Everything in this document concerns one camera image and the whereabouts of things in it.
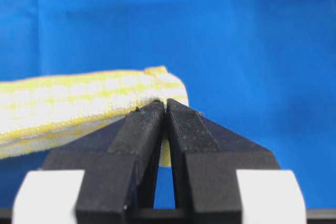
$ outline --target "blue background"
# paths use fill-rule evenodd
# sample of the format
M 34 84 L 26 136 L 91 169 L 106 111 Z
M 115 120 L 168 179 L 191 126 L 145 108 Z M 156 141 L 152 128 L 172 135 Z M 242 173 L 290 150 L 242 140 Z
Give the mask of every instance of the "blue background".
M 0 0 L 1 81 L 157 65 L 293 169 L 307 207 L 336 207 L 336 0 Z M 0 207 L 45 155 L 0 161 Z

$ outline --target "white block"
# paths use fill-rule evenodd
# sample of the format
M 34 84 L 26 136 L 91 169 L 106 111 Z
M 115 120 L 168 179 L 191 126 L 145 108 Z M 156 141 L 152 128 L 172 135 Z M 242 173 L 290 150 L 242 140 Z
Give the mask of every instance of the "white block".
M 14 201 L 12 224 L 76 224 L 84 170 L 27 173 Z
M 305 224 L 306 207 L 290 170 L 236 171 L 243 224 Z

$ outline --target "folded towel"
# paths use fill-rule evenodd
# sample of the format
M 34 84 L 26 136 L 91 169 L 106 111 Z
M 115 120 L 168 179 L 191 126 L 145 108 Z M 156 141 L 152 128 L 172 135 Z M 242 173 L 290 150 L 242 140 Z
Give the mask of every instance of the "folded towel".
M 168 98 L 188 105 L 184 84 L 165 67 L 0 82 L 0 158 L 67 144 Z M 160 164 L 170 165 L 166 140 Z

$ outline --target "fabric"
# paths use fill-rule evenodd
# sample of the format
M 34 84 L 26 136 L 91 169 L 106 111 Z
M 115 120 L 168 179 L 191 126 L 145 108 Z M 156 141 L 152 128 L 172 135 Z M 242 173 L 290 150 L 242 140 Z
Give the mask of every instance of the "fabric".
M 165 67 L 2 82 L 0 158 L 69 143 L 167 98 L 188 105 L 184 84 Z M 167 142 L 163 146 L 168 152 Z M 162 165 L 169 166 L 167 156 Z

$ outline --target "checkered cloth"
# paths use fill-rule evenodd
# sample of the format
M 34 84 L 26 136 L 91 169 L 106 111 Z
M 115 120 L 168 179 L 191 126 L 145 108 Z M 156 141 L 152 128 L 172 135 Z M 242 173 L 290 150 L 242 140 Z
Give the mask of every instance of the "checkered cloth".
M 0 158 L 67 144 L 167 98 L 188 105 L 184 84 L 165 67 L 0 82 Z M 167 141 L 160 162 L 170 166 Z

